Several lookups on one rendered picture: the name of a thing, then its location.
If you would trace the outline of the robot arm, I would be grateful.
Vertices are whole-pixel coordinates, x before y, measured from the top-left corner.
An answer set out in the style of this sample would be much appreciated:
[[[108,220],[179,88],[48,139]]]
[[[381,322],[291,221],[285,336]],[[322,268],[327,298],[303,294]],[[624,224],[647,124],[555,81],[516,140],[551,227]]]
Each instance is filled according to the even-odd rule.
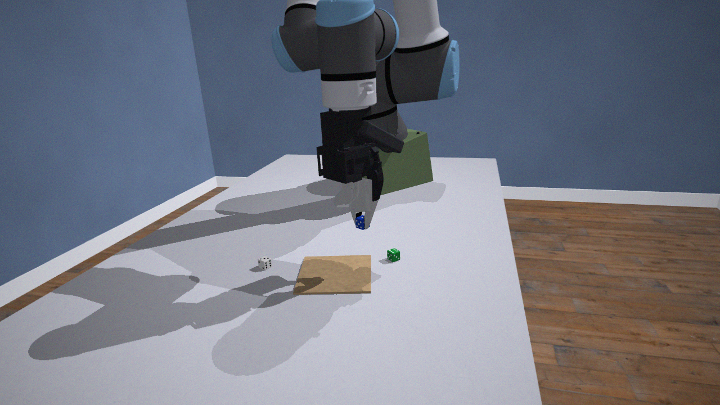
[[[397,104],[452,97],[460,79],[460,49],[440,26],[437,0],[393,5],[396,20],[374,0],[287,0],[272,33],[285,71],[321,69],[322,106],[371,107],[360,133],[385,153],[401,153],[407,137]]]

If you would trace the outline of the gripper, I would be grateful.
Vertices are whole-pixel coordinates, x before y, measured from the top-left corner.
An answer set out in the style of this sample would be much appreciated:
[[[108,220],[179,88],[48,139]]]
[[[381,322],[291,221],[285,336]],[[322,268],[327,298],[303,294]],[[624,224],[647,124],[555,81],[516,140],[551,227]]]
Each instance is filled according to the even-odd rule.
[[[370,227],[384,183],[380,151],[360,133],[362,117],[370,115],[371,107],[321,112],[322,146],[317,147],[319,176],[342,183],[334,197],[335,207],[349,207],[355,225],[356,217],[365,211],[365,229]]]

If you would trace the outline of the tan mat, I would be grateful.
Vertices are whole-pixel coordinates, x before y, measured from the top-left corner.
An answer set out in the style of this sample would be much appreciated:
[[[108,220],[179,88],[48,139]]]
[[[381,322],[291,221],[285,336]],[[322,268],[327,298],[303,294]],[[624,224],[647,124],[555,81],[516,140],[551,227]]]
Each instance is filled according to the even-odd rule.
[[[371,255],[305,256],[293,295],[371,293]]]

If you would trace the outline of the green die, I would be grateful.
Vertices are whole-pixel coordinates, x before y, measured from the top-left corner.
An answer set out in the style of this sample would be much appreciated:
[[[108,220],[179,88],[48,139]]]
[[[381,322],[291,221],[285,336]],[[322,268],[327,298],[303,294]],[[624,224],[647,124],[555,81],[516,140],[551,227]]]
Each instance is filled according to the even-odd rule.
[[[391,262],[396,262],[399,260],[399,250],[396,250],[395,248],[388,250],[388,259]]]

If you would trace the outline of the white die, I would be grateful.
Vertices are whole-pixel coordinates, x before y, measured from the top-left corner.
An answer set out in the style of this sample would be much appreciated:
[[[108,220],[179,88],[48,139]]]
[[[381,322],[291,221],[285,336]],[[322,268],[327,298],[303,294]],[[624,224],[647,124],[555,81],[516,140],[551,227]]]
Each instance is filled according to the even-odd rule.
[[[263,270],[267,270],[268,268],[272,267],[272,258],[271,257],[264,256],[264,257],[258,259],[258,261],[259,261],[259,268],[261,268]]]

